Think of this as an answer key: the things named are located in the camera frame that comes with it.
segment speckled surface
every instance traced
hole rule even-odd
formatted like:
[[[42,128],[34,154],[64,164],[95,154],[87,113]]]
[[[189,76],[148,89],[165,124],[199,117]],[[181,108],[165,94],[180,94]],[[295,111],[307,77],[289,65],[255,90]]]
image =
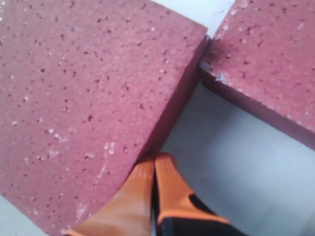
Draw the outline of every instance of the speckled surface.
[[[50,235],[98,210],[163,143],[206,31],[144,0],[0,1],[1,194]]]
[[[312,148],[314,14],[314,1],[237,0],[202,63],[205,84]]]

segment red brick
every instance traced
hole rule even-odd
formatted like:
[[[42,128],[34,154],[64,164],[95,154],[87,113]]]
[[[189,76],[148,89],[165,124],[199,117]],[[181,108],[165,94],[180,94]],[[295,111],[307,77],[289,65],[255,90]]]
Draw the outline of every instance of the red brick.
[[[0,192],[59,235],[161,147],[206,29],[145,0],[4,2]]]
[[[314,14],[313,1],[236,0],[202,63],[205,85],[311,148]]]

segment red speckled block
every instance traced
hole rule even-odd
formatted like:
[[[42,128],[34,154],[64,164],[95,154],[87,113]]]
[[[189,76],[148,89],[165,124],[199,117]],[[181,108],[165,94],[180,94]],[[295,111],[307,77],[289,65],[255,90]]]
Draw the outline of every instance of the red speckled block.
[[[236,0],[201,64],[211,90],[311,148],[314,16],[315,1]]]
[[[0,3],[0,192],[59,235],[161,147],[206,29],[145,0]]]

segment white floor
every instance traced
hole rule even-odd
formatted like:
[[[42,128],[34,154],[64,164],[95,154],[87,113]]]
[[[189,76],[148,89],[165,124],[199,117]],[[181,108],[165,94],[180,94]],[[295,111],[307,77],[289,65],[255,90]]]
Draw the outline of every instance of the white floor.
[[[210,36],[234,2],[155,1],[206,25]],[[201,85],[163,149],[198,196],[246,233],[315,235],[315,152]],[[0,235],[45,234],[0,197]]]

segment gray floor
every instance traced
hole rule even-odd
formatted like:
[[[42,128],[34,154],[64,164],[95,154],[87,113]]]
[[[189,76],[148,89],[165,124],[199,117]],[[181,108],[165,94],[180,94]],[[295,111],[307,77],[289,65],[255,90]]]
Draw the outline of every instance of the gray floor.
[[[209,27],[233,0],[155,0]],[[198,86],[164,148],[214,211],[253,236],[315,235],[315,152]],[[0,197],[0,235],[44,236]]]

